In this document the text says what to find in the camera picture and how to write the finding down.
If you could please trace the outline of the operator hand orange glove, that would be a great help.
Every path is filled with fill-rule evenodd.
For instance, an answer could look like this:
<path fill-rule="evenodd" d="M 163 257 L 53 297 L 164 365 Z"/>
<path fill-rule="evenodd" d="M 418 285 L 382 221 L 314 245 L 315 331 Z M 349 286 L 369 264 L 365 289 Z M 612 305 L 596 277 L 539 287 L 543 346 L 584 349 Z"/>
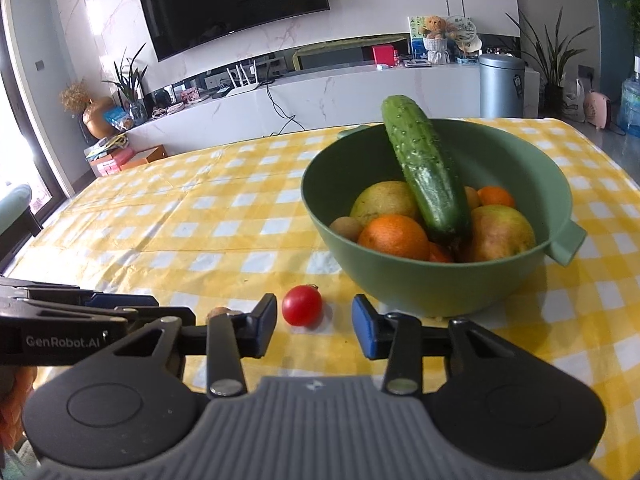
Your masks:
<path fill-rule="evenodd" d="M 22 413 L 38 375 L 35 366 L 1 367 L 1 447 L 7 451 L 23 435 Z"/>

